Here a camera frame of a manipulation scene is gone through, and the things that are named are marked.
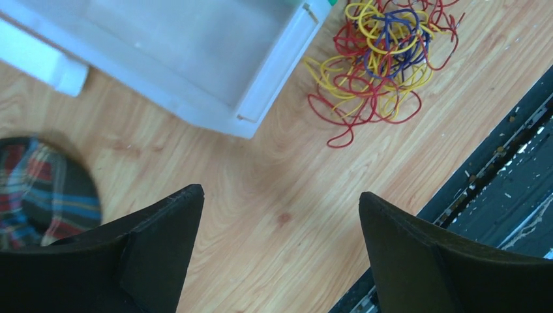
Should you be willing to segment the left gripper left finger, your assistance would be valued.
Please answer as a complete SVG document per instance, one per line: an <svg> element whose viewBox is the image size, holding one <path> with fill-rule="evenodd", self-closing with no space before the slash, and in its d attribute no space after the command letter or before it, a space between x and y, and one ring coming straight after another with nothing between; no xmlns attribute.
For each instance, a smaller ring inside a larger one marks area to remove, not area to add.
<svg viewBox="0 0 553 313"><path fill-rule="evenodd" d="M175 312L204 204L188 185L48 246L1 253L2 312Z"/></svg>

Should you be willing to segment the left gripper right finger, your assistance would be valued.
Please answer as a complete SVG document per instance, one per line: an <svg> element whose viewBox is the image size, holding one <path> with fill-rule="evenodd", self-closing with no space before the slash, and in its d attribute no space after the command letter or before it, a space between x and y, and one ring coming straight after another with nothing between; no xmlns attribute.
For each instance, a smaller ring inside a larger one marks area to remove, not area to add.
<svg viewBox="0 0 553 313"><path fill-rule="evenodd" d="M372 192L359 218L382 312L551 312L552 262L477 243Z"/></svg>

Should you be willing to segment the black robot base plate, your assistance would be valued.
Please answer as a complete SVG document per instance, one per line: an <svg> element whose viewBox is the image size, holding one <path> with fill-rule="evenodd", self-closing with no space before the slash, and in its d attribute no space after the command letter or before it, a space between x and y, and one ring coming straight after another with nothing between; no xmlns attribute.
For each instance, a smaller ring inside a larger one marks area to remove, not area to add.
<svg viewBox="0 0 553 313"><path fill-rule="evenodd" d="M552 262L551 71L414 216L477 243ZM370 267L333 312L382 312Z"/></svg>

